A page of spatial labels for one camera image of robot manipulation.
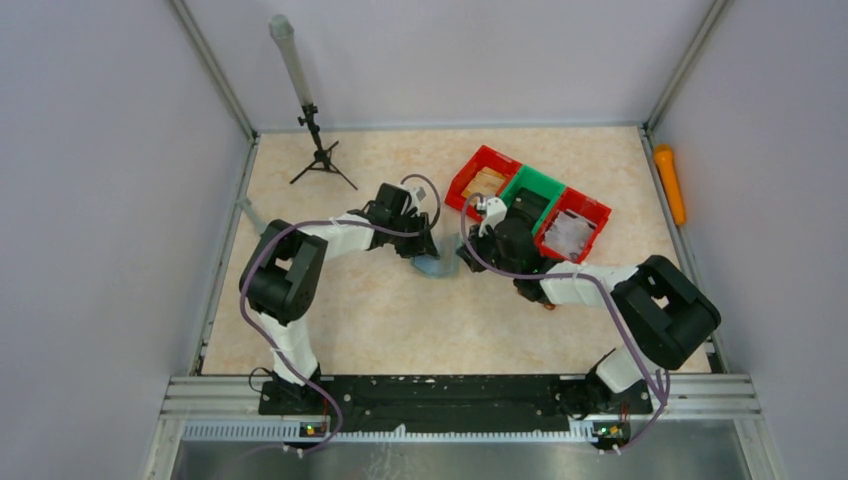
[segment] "table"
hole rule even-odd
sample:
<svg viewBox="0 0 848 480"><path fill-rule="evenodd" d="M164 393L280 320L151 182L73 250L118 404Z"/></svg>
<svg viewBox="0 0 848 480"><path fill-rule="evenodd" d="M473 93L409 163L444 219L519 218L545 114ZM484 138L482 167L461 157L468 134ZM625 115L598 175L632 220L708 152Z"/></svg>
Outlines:
<svg viewBox="0 0 848 480"><path fill-rule="evenodd" d="M636 127L324 132L339 140L338 175L309 172L307 133L264 134L248 197L265 220L326 219L361 208L383 182L430 177L444 195L480 145L558 179L612 208L586 262L626 265L650 254L677 261ZM424 208L432 212L432 197ZM459 231L459 213L442 206L438 241ZM258 236L242 214L202 372L245 374L272 365L268 345L240 317L238 277ZM310 339L326 374L582 373L621 344L605 310L553 311L520 297L490 272L431 279L391 246L327 262L309 311ZM681 368L709 372L698 350Z"/></svg>

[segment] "white wall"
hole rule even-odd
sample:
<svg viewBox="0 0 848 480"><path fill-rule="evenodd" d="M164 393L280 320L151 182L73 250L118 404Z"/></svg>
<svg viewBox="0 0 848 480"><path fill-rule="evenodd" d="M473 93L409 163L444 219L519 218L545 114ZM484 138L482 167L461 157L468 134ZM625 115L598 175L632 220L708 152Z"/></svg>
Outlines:
<svg viewBox="0 0 848 480"><path fill-rule="evenodd" d="M844 478L848 3L736 2L658 132L790 478Z"/></svg>
<svg viewBox="0 0 848 480"><path fill-rule="evenodd" d="M294 25L321 125L641 122L711 0L188 0L255 128L298 128L268 34Z"/></svg>
<svg viewBox="0 0 848 480"><path fill-rule="evenodd" d="M0 477L144 466L246 143L164 0L0 6Z"/></svg>

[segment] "plastic bin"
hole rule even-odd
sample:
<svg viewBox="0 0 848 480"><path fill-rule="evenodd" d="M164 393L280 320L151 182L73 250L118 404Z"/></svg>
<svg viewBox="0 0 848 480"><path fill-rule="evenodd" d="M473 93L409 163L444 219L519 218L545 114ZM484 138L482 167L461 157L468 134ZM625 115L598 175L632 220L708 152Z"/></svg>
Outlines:
<svg viewBox="0 0 848 480"><path fill-rule="evenodd" d="M562 192L565 190L565 185L534 168L524 165L518 173L512 177L512 181L509 182L509 185L501 190L498 196L501 197L501 200L504 201L507 207L510 207L513 200L515 200L516 194L522 188L526 188L549 200L548 207L542 212L542 216L539 217L539 221L536 222L536 225L533 226L533 234L536 234L550 214L550 211L554 208L554 205L556 205L556 202L562 195Z"/></svg>
<svg viewBox="0 0 848 480"><path fill-rule="evenodd" d="M593 224L595 224L594 231L589 236L589 239L586 241L586 246L583 248L583 251L580 253L580 256L577 257L577 263L582 262L589 252L592 250L592 244L595 243L595 238L598 237L598 234L601 233L601 230L604 229L604 226L607 224L607 220L609 220L610 213L612 213L612 209L604 205L603 203L595 200L594 198L587 197L582 193L574 190L573 188L566 188L565 193L563 193L562 197L556 202L556 206L551 209L542 223L541 228L536 232L536 236L534 240L536 242L536 246L539 247L539 251L542 255L556 258L558 260L568 260L571 259L566 258L559 253L551 250L550 248L544 246L542 244L542 240L545 237L545 232L548 231L548 228L553 223L554 219L560 212L565 212L566 210L570 210L581 217L586 218Z"/></svg>
<svg viewBox="0 0 848 480"><path fill-rule="evenodd" d="M465 187L471 183L471 180L474 179L477 172L486 167L489 167L506 177L503 186L501 186L501 188L497 191L497 195L500 195L503 189L509 185L510 180L512 180L516 172L518 172L521 168L521 163L516 162L515 160L487 147L486 145L481 146L480 149L477 150L477 153L471 157L471 160L468 160L468 163L462 167L462 170L453 177L450 188L448 188L448 193L445 195L445 205L461 211L462 206L465 204L465 197L462 196L462 192L465 191ZM480 217L480 215L474 211L472 207L469 207L468 209L468 216L478 222L483 220L483 218Z"/></svg>

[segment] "tripod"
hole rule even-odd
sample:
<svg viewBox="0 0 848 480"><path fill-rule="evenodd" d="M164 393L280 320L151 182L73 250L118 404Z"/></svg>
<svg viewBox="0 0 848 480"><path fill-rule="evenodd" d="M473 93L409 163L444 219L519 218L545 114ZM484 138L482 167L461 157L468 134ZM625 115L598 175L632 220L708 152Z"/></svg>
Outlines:
<svg viewBox="0 0 848 480"><path fill-rule="evenodd" d="M321 143L321 136L318 134L318 132L321 131L321 127L315 124L316 113L318 113L318 107L316 107L315 104L310 103L303 106L303 117L297 117L297 121L300 122L301 125L306 125L309 128L309 133L312 134L312 141L315 142L317 150L315 150L315 159L312 160L312 163L301 170L301 172L298 173L297 176L289 182L289 184L293 184L298 181L298 179L300 179L300 177L302 177L306 172L315 170L318 172L329 172L341 175L341 177L344 178L354 190L359 190L356 188L356 185L354 185L353 182L351 182L350 179L347 178L341 170L339 170L339 167L333 164L333 161L331 160L331 157L333 156L333 149L336 148L336 145L338 145L339 142L333 142L333 144L330 145L330 148L327 149L325 149Z"/></svg>

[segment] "orange bottle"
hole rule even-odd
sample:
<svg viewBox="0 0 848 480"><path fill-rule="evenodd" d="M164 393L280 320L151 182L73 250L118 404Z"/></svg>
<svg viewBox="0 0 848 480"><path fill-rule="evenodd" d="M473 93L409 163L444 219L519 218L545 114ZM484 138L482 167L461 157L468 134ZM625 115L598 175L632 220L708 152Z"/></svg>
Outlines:
<svg viewBox="0 0 848 480"><path fill-rule="evenodd" d="M680 195L680 185L677 183L677 173L674 171L674 152L668 145L660 145L654 149L654 163L660 172L671 218L675 225L686 222L686 210L683 208L683 197Z"/></svg>

